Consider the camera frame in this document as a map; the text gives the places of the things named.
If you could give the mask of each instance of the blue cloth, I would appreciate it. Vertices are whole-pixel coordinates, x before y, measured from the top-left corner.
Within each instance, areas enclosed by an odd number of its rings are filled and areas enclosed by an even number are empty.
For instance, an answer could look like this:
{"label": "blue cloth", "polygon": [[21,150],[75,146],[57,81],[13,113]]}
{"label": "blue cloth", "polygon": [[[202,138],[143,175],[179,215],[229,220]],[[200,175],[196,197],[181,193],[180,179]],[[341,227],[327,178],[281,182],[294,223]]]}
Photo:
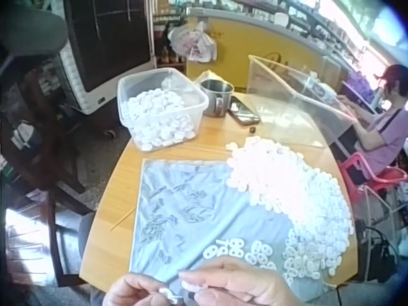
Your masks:
{"label": "blue cloth", "polygon": [[[282,275],[285,239],[292,223],[284,214],[249,205],[249,193],[229,188],[224,162],[145,160],[140,182],[130,270],[151,275],[178,294],[179,270],[202,265],[203,251],[217,239],[243,238],[273,247],[270,261]],[[321,280],[295,279],[291,289],[303,301],[323,293]]]}

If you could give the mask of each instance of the smartphone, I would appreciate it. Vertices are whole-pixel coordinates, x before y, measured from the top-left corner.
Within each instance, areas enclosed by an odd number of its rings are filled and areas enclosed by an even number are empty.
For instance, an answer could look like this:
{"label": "smartphone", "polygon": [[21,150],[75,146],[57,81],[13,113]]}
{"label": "smartphone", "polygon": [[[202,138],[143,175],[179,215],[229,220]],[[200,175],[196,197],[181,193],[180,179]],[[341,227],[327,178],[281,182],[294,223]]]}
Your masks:
{"label": "smartphone", "polygon": [[261,118],[235,96],[231,97],[228,112],[242,126],[250,126],[261,122]]}

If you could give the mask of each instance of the metal cup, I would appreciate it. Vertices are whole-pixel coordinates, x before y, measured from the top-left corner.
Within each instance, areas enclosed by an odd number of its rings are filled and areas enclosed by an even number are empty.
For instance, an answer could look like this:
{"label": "metal cup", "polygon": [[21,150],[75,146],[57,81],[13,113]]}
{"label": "metal cup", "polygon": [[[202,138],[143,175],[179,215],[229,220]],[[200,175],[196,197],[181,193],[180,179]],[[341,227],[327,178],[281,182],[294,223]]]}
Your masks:
{"label": "metal cup", "polygon": [[208,96],[208,107],[204,115],[209,117],[225,117],[231,104],[231,96],[234,92],[232,84],[208,79],[200,84],[201,90]]}

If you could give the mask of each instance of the cap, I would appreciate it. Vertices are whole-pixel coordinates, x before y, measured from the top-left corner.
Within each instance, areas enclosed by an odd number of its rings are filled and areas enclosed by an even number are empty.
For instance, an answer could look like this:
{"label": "cap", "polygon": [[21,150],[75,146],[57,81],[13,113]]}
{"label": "cap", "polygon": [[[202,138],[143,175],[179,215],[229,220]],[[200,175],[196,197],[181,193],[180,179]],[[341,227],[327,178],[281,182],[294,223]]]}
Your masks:
{"label": "cap", "polygon": [[391,65],[385,70],[382,76],[376,77],[378,79],[387,81],[401,80],[404,82],[408,82],[408,68],[400,64]]}

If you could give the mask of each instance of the plastic storage container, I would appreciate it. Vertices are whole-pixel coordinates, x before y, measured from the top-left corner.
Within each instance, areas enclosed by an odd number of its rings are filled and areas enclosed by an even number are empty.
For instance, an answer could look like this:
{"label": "plastic storage container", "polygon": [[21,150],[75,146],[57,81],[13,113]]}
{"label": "plastic storage container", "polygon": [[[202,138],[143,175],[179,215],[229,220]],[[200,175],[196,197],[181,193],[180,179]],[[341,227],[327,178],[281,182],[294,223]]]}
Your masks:
{"label": "plastic storage container", "polygon": [[278,62],[254,55],[249,59],[246,100],[270,125],[272,139],[327,147],[353,124],[354,117],[326,84]]}
{"label": "plastic storage container", "polygon": [[[181,97],[184,106],[135,118],[129,99],[155,89],[174,92]],[[129,129],[136,146],[142,151],[150,151],[194,138],[198,134],[203,111],[208,106],[208,97],[181,72],[160,68],[121,78],[117,102],[120,121]]]}

